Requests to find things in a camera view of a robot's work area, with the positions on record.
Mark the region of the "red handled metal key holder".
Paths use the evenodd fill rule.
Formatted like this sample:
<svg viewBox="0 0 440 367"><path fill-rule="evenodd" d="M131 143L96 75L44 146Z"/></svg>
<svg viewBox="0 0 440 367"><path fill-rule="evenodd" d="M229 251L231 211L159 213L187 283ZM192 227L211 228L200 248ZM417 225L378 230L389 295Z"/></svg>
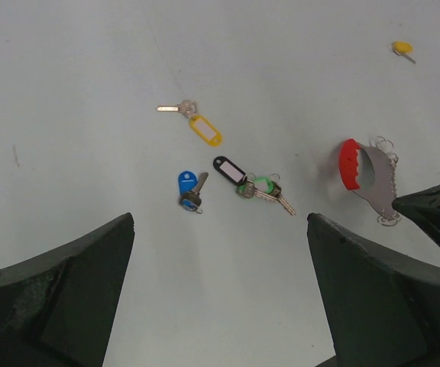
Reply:
<svg viewBox="0 0 440 367"><path fill-rule="evenodd" d="M368 145L349 138L338 152L338 171L345 189L366 200L382 226L395 226L401 219L392 207L399 160L393 149L392 141L377 136Z"/></svg>

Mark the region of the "keys with black green tags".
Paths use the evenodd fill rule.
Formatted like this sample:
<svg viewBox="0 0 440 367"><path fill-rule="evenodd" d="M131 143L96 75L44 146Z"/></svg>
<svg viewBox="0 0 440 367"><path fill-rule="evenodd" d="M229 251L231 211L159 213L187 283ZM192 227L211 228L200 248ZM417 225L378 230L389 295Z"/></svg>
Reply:
<svg viewBox="0 0 440 367"><path fill-rule="evenodd" d="M212 165L235 186L235 193L242 199L261 199L269 203L279 203L291 216L296 215L294 208L283 196L278 174L256 176L253 173L246 173L225 156L216 157Z"/></svg>

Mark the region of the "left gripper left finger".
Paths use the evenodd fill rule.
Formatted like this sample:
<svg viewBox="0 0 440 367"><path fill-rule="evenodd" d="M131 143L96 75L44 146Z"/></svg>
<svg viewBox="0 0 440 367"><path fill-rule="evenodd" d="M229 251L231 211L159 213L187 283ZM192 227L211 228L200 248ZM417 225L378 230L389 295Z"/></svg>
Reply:
<svg viewBox="0 0 440 367"><path fill-rule="evenodd" d="M0 366L101 366L133 244L126 213L0 269Z"/></svg>

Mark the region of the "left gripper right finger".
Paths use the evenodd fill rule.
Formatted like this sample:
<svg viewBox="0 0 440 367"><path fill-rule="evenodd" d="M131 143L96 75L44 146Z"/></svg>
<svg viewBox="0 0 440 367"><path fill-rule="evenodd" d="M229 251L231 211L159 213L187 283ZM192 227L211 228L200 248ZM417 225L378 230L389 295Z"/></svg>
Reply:
<svg viewBox="0 0 440 367"><path fill-rule="evenodd" d="M311 213L307 238L331 366L440 366L440 267Z"/></svg>

